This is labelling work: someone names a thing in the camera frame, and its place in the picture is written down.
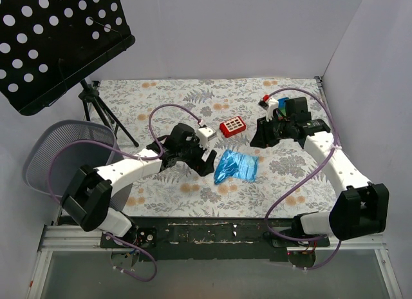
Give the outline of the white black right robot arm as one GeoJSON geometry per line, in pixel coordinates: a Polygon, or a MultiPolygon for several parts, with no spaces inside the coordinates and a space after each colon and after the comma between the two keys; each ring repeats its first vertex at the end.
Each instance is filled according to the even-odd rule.
{"type": "Polygon", "coordinates": [[[271,148],[281,140],[292,139],[318,163],[337,196],[330,212],[297,215],[290,230],[278,236],[305,246],[326,235],[345,241],[383,232],[389,204],[387,187],[372,183],[355,168],[327,123],[312,118],[306,98],[287,99],[284,111],[280,111],[279,101],[268,95],[259,105],[267,113],[257,120],[250,145],[271,148]]]}

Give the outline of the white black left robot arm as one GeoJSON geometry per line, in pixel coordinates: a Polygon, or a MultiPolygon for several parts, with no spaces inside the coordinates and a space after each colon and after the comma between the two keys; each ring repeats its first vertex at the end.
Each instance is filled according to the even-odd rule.
{"type": "Polygon", "coordinates": [[[206,160],[203,154],[216,136],[211,127],[194,130],[179,123],[170,135],[148,145],[138,154],[114,164],[80,167],[61,199],[63,209],[86,232],[99,229],[115,236],[122,247],[131,247],[137,239],[136,225],[113,197],[141,178],[160,173],[184,162],[201,177],[214,172],[216,151],[206,160]]]}

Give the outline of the blue plastic trash bag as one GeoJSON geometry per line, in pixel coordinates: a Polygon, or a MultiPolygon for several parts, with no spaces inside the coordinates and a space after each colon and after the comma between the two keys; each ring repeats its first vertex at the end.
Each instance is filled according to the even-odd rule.
{"type": "Polygon", "coordinates": [[[228,178],[238,178],[254,182],[258,172],[257,156],[238,153],[227,149],[214,172],[214,184],[219,185],[228,178]]]}

